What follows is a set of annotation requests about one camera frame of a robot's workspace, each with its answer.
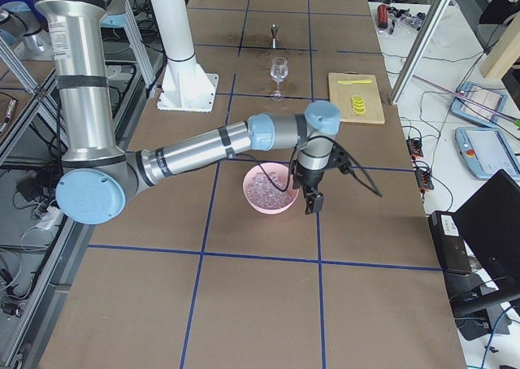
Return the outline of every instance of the blue wire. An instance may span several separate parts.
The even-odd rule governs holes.
[[[486,363],[486,357],[488,355],[489,349],[491,349],[491,342],[493,340],[493,337],[495,336],[495,332],[498,329],[498,325],[501,323],[502,319],[505,317],[505,314],[508,310],[512,309],[513,306],[510,306],[509,308],[502,311],[500,316],[495,322],[495,325],[493,326],[493,329],[491,331],[491,335],[489,336],[489,341],[487,342],[486,351],[484,352],[484,356],[482,357],[482,364],[480,365],[480,369],[484,369],[484,364]]]

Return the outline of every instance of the metal jigger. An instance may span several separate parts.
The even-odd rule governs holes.
[[[271,35],[273,36],[272,49],[276,49],[276,33],[278,33],[279,26],[277,24],[271,25]]]

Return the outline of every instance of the ice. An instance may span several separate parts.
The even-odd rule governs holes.
[[[281,189],[285,187],[278,174],[269,172],[268,175],[276,186]],[[249,182],[245,195],[254,205],[268,210],[283,208],[293,200],[289,192],[280,192],[275,188],[263,172],[257,173]]]

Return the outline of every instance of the red object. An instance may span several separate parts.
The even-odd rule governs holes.
[[[386,29],[388,27],[387,5],[379,5],[377,7],[377,27]]]

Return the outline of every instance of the white table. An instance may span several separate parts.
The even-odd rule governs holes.
[[[379,4],[370,3],[370,9],[376,19],[376,9]],[[417,12],[427,12],[428,5],[392,5],[398,9],[411,9]],[[392,57],[389,55],[406,56],[416,38],[417,33],[412,29],[397,26],[393,35],[387,36],[379,34],[379,44],[385,54],[385,63],[390,82],[393,86],[397,80],[395,72],[399,72],[404,65],[405,59]],[[482,47],[471,31],[470,26],[464,19],[463,14],[456,7],[449,7],[441,20],[439,27],[435,31],[430,44],[423,56],[438,59],[463,59],[482,52]],[[422,59],[415,74],[430,80],[438,85],[442,85],[452,91],[459,85],[463,76],[468,72],[475,60],[462,60],[456,63],[439,61],[432,59]],[[504,85],[500,80],[486,80],[482,77],[479,65],[485,60],[484,55],[470,74],[469,81],[478,83],[494,89],[502,89]],[[399,113],[403,125],[412,125],[419,129],[423,136],[437,135],[437,132],[420,120],[419,102],[425,91],[434,90],[431,86],[423,82],[412,79],[405,88],[405,92],[398,102]],[[449,187],[453,194],[453,205],[451,211],[455,211],[463,204],[476,190],[484,184],[481,180],[476,180],[466,168],[459,154],[455,143],[454,132],[458,127],[471,126],[470,123],[448,113],[449,105],[452,101],[450,96],[437,93],[427,93],[422,102],[422,118],[428,123],[441,129],[440,139],[436,147],[437,140],[434,137],[423,139],[422,150],[425,155],[424,161],[433,167],[433,176],[441,180]],[[520,117],[520,112],[509,97],[505,106],[505,113]],[[508,122],[499,120],[499,124],[514,134],[520,133]],[[403,129],[405,136],[408,136],[409,129]],[[411,130],[410,136],[416,137],[416,131]],[[509,143],[515,153],[520,152],[520,141],[507,135]],[[428,192],[425,196],[424,210],[427,214],[436,210],[446,210],[451,202],[449,192],[439,183],[434,182],[435,190]],[[487,273],[481,271],[483,280],[489,280]],[[519,320],[516,313],[510,311],[508,315],[512,319]],[[520,367],[520,325],[517,323],[509,327],[510,336],[495,335],[492,346],[499,350],[498,353],[489,353],[486,360],[486,368],[498,368],[500,365],[510,365]],[[488,342],[489,336],[483,336],[474,341],[466,341],[459,333],[464,355],[469,367],[480,367],[484,353],[484,346]]]

